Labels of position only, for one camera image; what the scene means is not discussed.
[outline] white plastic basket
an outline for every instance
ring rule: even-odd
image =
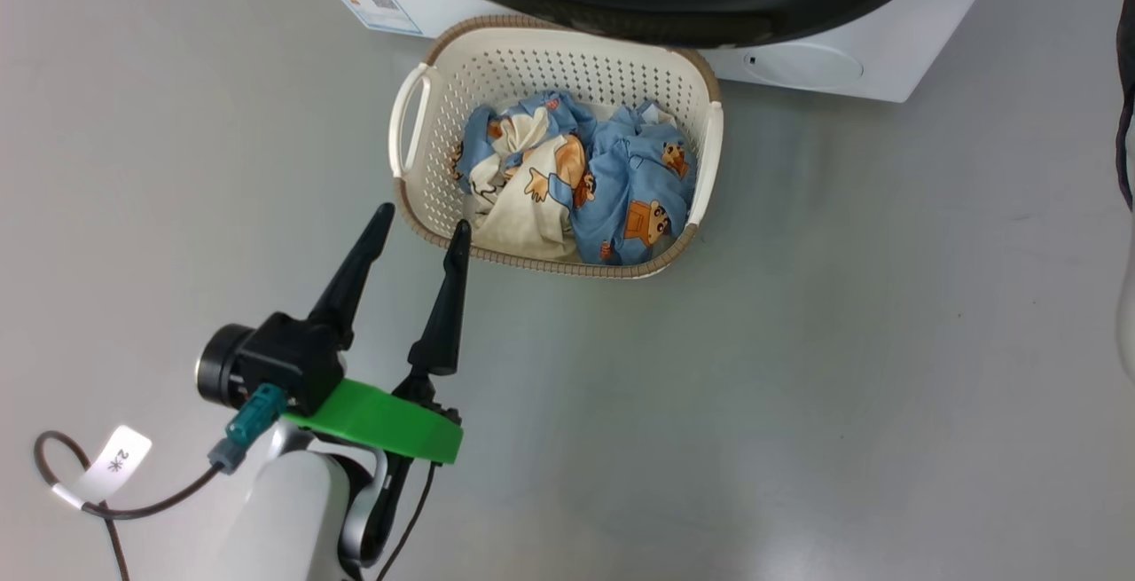
[[[418,117],[403,155],[406,108],[419,85]],[[448,245],[456,222],[466,217],[451,157],[470,111],[482,103],[503,108],[547,89],[571,92],[600,120],[621,104],[634,108],[644,100],[657,100],[675,116],[698,163],[686,228],[664,253],[634,267],[565,264],[479,246],[471,255],[581,277],[641,278],[663,270],[693,242],[713,193],[724,121],[717,78],[693,51],[599,39],[535,18],[486,16],[457,24],[402,83],[390,113],[389,157],[403,218],[421,237]]]

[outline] basket handle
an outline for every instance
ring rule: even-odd
[[[426,124],[426,107],[429,106],[429,95],[432,89],[432,83],[430,81],[430,70],[434,67],[422,62],[418,67],[414,67],[410,75],[406,75],[405,81],[402,82],[402,87],[398,89],[398,94],[394,99],[394,109],[390,111],[390,135],[389,149],[390,157],[390,171],[394,172],[394,177],[405,177],[406,171],[414,165],[414,154],[418,153],[418,137],[421,136],[422,125]],[[421,100],[418,101],[418,117],[414,120],[414,132],[410,137],[410,150],[406,155],[402,155],[402,127],[406,121],[406,104],[410,103],[410,95],[418,87],[418,84],[422,85]]]
[[[701,153],[698,154],[698,185],[693,188],[693,205],[690,205],[688,225],[700,225],[701,217],[709,205],[713,184],[717,178],[717,163],[721,160],[722,137],[725,133],[725,113],[720,101],[709,103],[709,117],[706,117],[705,140],[701,141]]]

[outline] teal connector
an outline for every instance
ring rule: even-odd
[[[244,455],[268,428],[287,410],[287,395],[283,388],[260,384],[260,388],[241,406],[236,416],[225,427],[225,439],[209,452],[210,463],[220,466],[225,474],[233,474],[244,461]]]
[[[236,416],[225,427],[225,435],[247,449],[287,410],[287,395],[283,388],[260,384],[260,388],[241,406]]]

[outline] cable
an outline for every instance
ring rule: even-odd
[[[394,565],[394,559],[398,558],[398,554],[402,553],[402,547],[406,545],[406,539],[410,539],[410,531],[414,529],[414,524],[418,523],[418,517],[422,514],[422,508],[426,507],[426,497],[429,497],[429,489],[434,487],[434,471],[437,470],[437,463],[431,463],[429,465],[429,474],[426,475],[426,487],[422,488],[422,496],[418,499],[418,507],[414,508],[413,516],[410,517],[410,523],[406,524],[406,530],[402,533],[402,538],[398,539],[398,545],[394,547],[394,551],[390,553],[390,557],[386,559],[386,565],[382,566],[381,572],[378,573],[378,578],[375,581],[382,581],[386,579],[386,573],[389,572],[390,566]]]
[[[40,477],[43,478],[44,482],[49,486],[53,486],[56,483],[59,483],[59,478],[56,477],[56,473],[51,472],[51,466],[49,466],[48,460],[43,455],[43,446],[48,443],[49,439],[60,440],[60,443],[65,444],[68,448],[70,448],[73,453],[75,451],[82,452],[82,449],[78,447],[77,444],[75,444],[74,439],[64,435],[64,432],[58,432],[54,430],[42,432],[42,435],[35,438],[35,447],[33,448],[33,453],[35,455],[35,468],[40,471]],[[221,469],[220,464],[211,465],[209,470],[205,471],[204,474],[199,477],[197,480],[195,480],[193,483],[187,485],[185,489],[182,490],[180,492],[177,492],[176,495],[173,495],[171,497],[162,502],[158,502],[157,504],[145,506],[144,508],[135,508],[131,511],[114,511],[102,506],[101,504],[92,504],[87,502],[83,504],[82,510],[86,514],[92,514],[104,521],[132,521],[135,519],[144,519],[146,516],[153,516],[162,511],[168,511],[169,508],[174,507],[177,504],[182,504],[183,500],[190,498],[191,495],[203,488],[205,483],[209,483],[209,481],[211,481],[212,478],[216,477],[218,472],[220,472],[220,469]]]
[[[79,448],[78,444],[76,444],[74,439],[64,435],[64,432],[49,430],[35,440],[35,468],[40,469],[41,477],[44,475],[44,472],[47,472],[51,479],[54,479],[56,477],[51,472],[51,469],[48,468],[47,460],[43,458],[43,445],[48,439],[54,439],[66,446],[68,451],[75,455],[75,458],[78,460],[78,465],[83,466],[83,470],[91,468],[91,460],[86,457],[86,453],[83,452],[83,448]],[[100,503],[99,507],[109,510],[107,507],[107,502]],[[126,555],[123,554],[123,541],[118,538],[118,528],[115,527],[114,520],[110,519],[103,520],[103,523],[107,524],[107,533],[110,534],[110,548],[115,550],[115,562],[118,564],[118,576],[120,576],[123,581],[131,581],[131,573],[126,570]]]
[[[53,486],[59,483],[59,478],[51,471],[51,466],[49,466],[48,458],[43,452],[43,447],[47,446],[48,441],[52,439],[66,446],[68,451],[75,455],[83,469],[91,468],[91,460],[87,458],[86,453],[84,453],[83,448],[81,448],[79,445],[76,444],[69,436],[66,436],[64,432],[57,430],[41,432],[41,435],[35,438],[35,446],[32,448],[32,454],[35,457],[35,469],[40,471],[40,477],[43,478],[47,485]],[[220,465],[215,464],[203,475],[199,477],[197,480],[187,485],[187,487],[185,487],[185,489],[180,492],[144,508],[115,511],[111,510],[106,502],[100,502],[99,504],[87,502],[83,504],[83,512],[94,515],[106,523],[107,532],[110,534],[110,548],[114,549],[115,562],[118,564],[118,576],[120,576],[123,581],[129,581],[131,574],[126,569],[126,555],[123,554],[123,542],[118,537],[118,527],[115,525],[115,522],[152,516],[162,511],[169,510],[200,490],[203,485],[209,483],[209,481],[212,480],[218,472],[220,472]]]
[[[1116,177],[1119,178],[1119,193],[1123,193],[1127,209],[1132,209],[1132,184],[1127,174],[1127,132],[1132,127],[1132,112],[1135,111],[1135,83],[1124,95],[1124,109],[1119,115],[1119,132],[1116,133]]]

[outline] white label tag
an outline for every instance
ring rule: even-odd
[[[152,445],[152,440],[141,432],[121,424],[110,436],[98,458],[91,461],[91,468],[78,478],[72,491],[92,504],[109,498],[134,474]]]

